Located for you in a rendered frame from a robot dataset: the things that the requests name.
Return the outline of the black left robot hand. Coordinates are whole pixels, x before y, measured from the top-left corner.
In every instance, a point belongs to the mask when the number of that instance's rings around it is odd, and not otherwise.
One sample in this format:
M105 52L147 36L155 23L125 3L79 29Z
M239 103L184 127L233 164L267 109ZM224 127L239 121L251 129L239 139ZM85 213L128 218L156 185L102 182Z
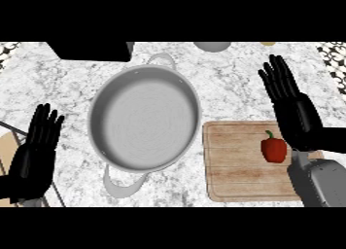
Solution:
M16 150L8 174L0 176L0 199L11 203L41 198L50 188L63 120L48 103L37 105L25 143Z

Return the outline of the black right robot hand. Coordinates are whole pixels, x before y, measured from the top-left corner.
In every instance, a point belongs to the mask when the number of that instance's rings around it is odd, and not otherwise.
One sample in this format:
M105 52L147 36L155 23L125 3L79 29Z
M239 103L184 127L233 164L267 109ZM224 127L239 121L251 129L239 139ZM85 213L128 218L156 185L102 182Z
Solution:
M292 149L346 154L346 127L323 127L313 101L298 90L291 70L280 55L258 70L272 100L282 138Z

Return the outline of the red bell pepper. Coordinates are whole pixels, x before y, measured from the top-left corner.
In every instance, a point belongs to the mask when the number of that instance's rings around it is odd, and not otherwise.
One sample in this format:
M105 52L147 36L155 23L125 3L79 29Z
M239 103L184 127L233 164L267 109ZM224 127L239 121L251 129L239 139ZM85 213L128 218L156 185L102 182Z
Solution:
M261 153L267 162L282 163L286 157L286 144L282 139L273 137L267 130L269 138L261 141Z

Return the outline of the wooden cutting board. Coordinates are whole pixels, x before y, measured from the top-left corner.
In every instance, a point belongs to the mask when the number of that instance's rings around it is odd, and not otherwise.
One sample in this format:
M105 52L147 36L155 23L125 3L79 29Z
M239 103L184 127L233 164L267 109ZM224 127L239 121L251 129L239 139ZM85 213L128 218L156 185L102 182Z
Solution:
M204 123L204 163L208 197L217 202L298 200L286 167L267 162L261 153L266 131L280 138L276 121L214 121Z

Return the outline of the grey metal pot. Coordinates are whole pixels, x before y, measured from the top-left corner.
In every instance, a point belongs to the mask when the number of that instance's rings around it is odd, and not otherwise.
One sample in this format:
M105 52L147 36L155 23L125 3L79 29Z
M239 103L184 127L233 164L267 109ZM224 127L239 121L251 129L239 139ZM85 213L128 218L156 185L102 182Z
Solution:
M87 134L109 169L149 173L189 150L201 126L195 87L175 67L146 63L122 70L91 99Z

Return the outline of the grey round object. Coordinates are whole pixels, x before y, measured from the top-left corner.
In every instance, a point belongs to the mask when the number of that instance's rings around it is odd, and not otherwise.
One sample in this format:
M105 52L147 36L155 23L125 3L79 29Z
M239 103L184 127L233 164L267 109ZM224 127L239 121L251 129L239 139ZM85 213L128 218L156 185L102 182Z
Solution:
M229 48L230 43L229 42L195 42L193 45L204 52L218 53L218 52L224 51Z

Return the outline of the black appliance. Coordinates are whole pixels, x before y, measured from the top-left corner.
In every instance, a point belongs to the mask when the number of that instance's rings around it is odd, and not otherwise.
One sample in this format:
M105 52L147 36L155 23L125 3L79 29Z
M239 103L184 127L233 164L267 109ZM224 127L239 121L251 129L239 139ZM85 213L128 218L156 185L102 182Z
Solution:
M91 45L87 42L48 42L57 57L65 60L130 62L133 42L105 42Z

